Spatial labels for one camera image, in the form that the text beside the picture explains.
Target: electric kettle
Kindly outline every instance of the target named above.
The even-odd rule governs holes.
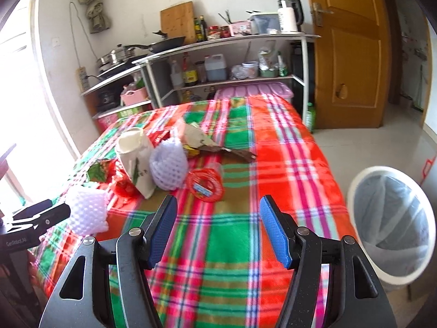
[[[300,32],[303,23],[303,10],[300,0],[279,0],[279,23],[283,34]]]

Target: yellow label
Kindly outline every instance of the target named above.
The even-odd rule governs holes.
[[[186,83],[195,83],[197,81],[197,72],[195,70],[188,70],[185,72]]]

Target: door frame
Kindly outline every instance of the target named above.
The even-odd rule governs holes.
[[[403,75],[403,60],[402,60],[402,38],[401,38],[401,26],[399,23],[399,15],[395,0],[385,0],[385,6],[387,9],[388,24],[390,27],[390,49],[392,54],[392,71],[390,75],[390,88],[388,90],[388,102],[391,104],[399,104],[401,82]],[[425,96],[425,105],[423,107],[423,115],[421,119],[421,125],[425,123],[427,115],[428,104],[431,93],[431,81],[433,74],[433,60],[432,60],[432,48],[431,48],[431,36],[427,17],[423,13],[423,19],[427,25],[427,38],[428,38],[428,87]]]

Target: metal screw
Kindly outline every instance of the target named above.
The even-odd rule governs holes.
[[[132,228],[129,231],[130,236],[139,236],[141,234],[141,228]]]
[[[344,242],[346,244],[355,244],[355,239],[353,238],[353,236],[345,236]]]
[[[299,227],[298,228],[298,233],[301,236],[307,236],[309,234],[309,229],[307,227]]]
[[[84,245],[91,245],[92,243],[94,243],[94,240],[94,237],[87,236],[82,243],[84,243]]]

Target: doorway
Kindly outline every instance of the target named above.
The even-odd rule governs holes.
[[[388,102],[399,105],[422,126],[432,78],[428,20],[416,0],[385,2],[392,47]]]

